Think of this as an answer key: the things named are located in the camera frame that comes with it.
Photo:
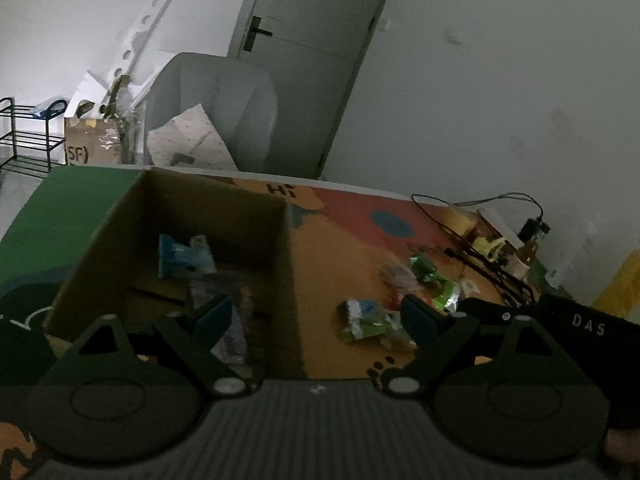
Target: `door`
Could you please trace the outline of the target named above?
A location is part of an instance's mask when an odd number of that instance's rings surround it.
[[[270,173],[313,178],[382,0],[256,0],[239,59],[278,94]]]

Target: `yellow object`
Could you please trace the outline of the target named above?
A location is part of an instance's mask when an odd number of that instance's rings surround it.
[[[478,218],[473,213],[450,205],[444,213],[442,223],[456,234],[466,238],[476,227]]]
[[[507,243],[507,238],[497,238],[493,242],[490,242],[484,237],[476,238],[472,244],[472,247],[484,256],[490,262],[495,261],[495,257],[500,252],[500,249]]]
[[[593,303],[597,310],[626,318],[640,302],[640,249],[632,251]]]

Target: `green mat area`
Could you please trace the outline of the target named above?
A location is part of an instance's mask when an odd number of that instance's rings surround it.
[[[38,186],[0,241],[0,286],[74,264],[139,170],[64,166]]]

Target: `wall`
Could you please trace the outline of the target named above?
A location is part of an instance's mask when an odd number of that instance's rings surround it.
[[[0,94],[71,95],[87,69],[108,68],[146,1],[0,0]],[[173,0],[148,49],[226,56],[241,4]]]
[[[577,254],[566,285],[591,303],[639,245],[639,51],[640,0],[387,0],[323,176],[529,192],[542,261]],[[535,212],[496,209],[516,230]]]

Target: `gray chair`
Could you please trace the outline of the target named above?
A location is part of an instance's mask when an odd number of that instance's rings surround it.
[[[240,171],[265,170],[278,101],[269,75],[237,59],[183,52],[159,73],[146,98],[146,134],[202,104]]]

